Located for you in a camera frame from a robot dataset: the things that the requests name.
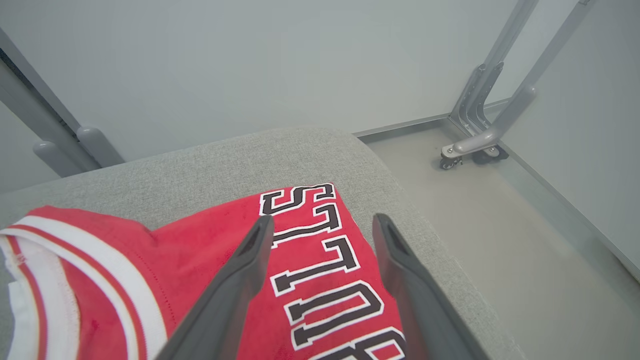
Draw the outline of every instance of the red jersey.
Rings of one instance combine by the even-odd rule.
[[[267,279],[238,359],[402,359],[395,300],[334,185],[297,186],[149,231],[45,206],[0,231],[15,282],[10,359],[153,359],[261,215]]]

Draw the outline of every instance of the gray couch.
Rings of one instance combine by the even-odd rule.
[[[411,205],[382,161],[351,134],[279,129],[209,143],[0,195],[0,227],[50,204],[136,220],[153,230],[230,200],[301,184],[333,182],[373,246],[373,214],[388,214],[492,359],[522,359],[512,337]],[[0,355],[12,336],[3,268]]]

